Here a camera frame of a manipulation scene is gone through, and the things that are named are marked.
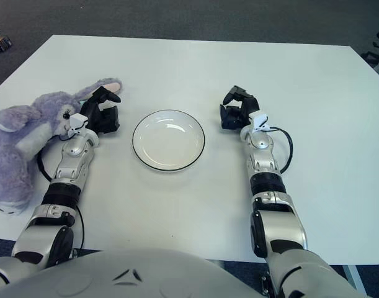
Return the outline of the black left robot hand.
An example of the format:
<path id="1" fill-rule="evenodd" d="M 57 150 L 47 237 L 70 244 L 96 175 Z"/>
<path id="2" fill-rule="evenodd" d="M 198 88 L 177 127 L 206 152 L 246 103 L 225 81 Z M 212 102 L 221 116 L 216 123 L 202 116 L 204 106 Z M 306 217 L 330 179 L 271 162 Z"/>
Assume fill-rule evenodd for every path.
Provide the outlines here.
<path id="1" fill-rule="evenodd" d="M 105 101 L 120 103 L 121 99 L 112 91 L 101 86 L 92 93 L 80 110 L 80 114 L 87 117 L 86 128 L 96 134 L 115 132 L 120 126 L 117 106 L 100 110 L 99 105 Z"/>

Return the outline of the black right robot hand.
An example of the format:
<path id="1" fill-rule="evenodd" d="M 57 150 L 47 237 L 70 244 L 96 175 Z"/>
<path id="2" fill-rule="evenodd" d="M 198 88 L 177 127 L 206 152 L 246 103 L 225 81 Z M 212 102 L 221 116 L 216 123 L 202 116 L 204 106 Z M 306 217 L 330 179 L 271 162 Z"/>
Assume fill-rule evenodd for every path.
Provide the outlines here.
<path id="1" fill-rule="evenodd" d="M 249 115 L 260 110 L 257 99 L 243 88 L 233 86 L 220 104 L 221 127 L 241 129 L 250 124 Z"/>

